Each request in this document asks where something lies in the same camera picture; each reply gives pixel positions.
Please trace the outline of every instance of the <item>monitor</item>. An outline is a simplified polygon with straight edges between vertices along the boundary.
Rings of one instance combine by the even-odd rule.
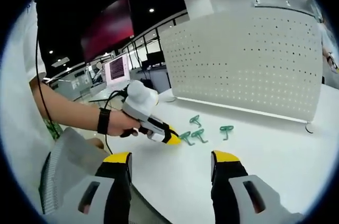
[[[165,62],[164,53],[162,51],[148,53],[147,60],[149,62],[149,65],[151,66],[156,65],[156,64],[161,64],[162,62]]]
[[[82,35],[85,62],[133,35],[129,0],[118,0],[104,9]]]
[[[127,54],[115,57],[104,65],[107,86],[130,80]]]

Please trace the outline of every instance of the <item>black cable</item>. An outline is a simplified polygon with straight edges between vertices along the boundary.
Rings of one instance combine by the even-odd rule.
[[[306,123],[306,125],[305,125],[305,129],[306,129],[306,131],[307,131],[308,133],[310,133],[310,134],[313,134],[313,132],[312,132],[312,131],[309,131],[309,130],[307,129],[307,125],[309,125],[309,122],[308,122],[308,123]]]
[[[108,97],[106,103],[105,103],[105,106],[104,106],[104,109],[106,109],[108,103],[115,97],[117,96],[122,96],[123,97],[123,102],[125,101],[125,99],[127,98],[127,87],[125,87],[123,90],[121,91],[113,91],[110,96]],[[107,144],[107,134],[105,135],[105,142],[106,142],[106,145],[107,145],[107,148],[108,150],[110,151],[111,154],[113,154],[111,148],[109,147],[109,145]]]
[[[39,86],[39,91],[40,91],[40,95],[41,95],[41,99],[42,99],[42,103],[43,103],[44,109],[46,110],[47,117],[48,117],[48,119],[49,119],[49,122],[51,123],[51,126],[52,126],[54,132],[56,133],[56,135],[57,135],[58,138],[59,138],[59,137],[60,137],[60,134],[58,133],[57,129],[54,127],[52,118],[51,118],[51,116],[50,116],[50,114],[49,114],[49,112],[48,112],[46,103],[45,103],[44,98],[43,98],[43,95],[42,95],[41,83],[40,83],[39,71],[38,71],[38,34],[37,34],[37,42],[36,42],[36,45],[35,45],[35,70],[36,70],[36,72],[37,72],[38,86]]]

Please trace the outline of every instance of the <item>pegboard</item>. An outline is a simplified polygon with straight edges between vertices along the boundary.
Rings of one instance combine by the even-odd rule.
[[[323,60],[312,16],[248,8],[182,23],[160,39],[175,96],[313,119]]]

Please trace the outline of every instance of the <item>green plastic hook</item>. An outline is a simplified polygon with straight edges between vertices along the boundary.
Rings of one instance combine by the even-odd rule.
[[[195,143],[191,143],[188,139],[188,137],[190,136],[191,132],[185,132],[184,134],[181,134],[179,137],[184,140],[187,144],[189,144],[189,146],[193,146],[195,145]]]
[[[191,134],[191,137],[192,138],[199,138],[201,140],[201,142],[207,143],[208,140],[203,140],[202,137],[201,137],[201,134],[203,134],[203,132],[204,132],[204,129],[197,130],[197,131],[195,131]]]
[[[198,119],[199,119],[199,115],[196,115],[195,117],[192,117],[191,119],[190,119],[190,123],[195,123],[195,124],[197,124],[198,126],[199,126],[199,128],[201,127],[201,124],[200,124],[200,122],[198,122]]]
[[[228,140],[228,132],[233,130],[234,126],[230,125],[230,126],[221,126],[220,127],[220,131],[225,132],[226,133],[226,138],[224,140]]]

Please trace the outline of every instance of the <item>white table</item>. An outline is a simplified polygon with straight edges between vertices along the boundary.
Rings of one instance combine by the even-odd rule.
[[[145,199],[174,224],[214,223],[211,191],[211,151],[238,156],[249,174],[256,174],[277,192],[290,212],[306,214],[332,175],[339,147],[339,91],[322,85],[312,123],[305,124],[259,114],[176,100],[160,95],[154,115],[173,125],[179,134],[198,130],[189,119],[197,114],[207,144],[194,140],[169,146],[138,137],[109,137],[114,152],[131,151],[132,182]],[[219,127],[233,125],[229,140]]]
[[[101,92],[102,90],[104,90],[107,87],[106,82],[103,82],[101,84],[98,84],[96,86],[92,86],[90,88],[90,92],[92,96],[95,96],[96,94],[98,94],[99,92]]]
[[[104,90],[92,96],[92,98],[90,98],[90,101],[107,100],[113,91],[113,89],[105,88]]]

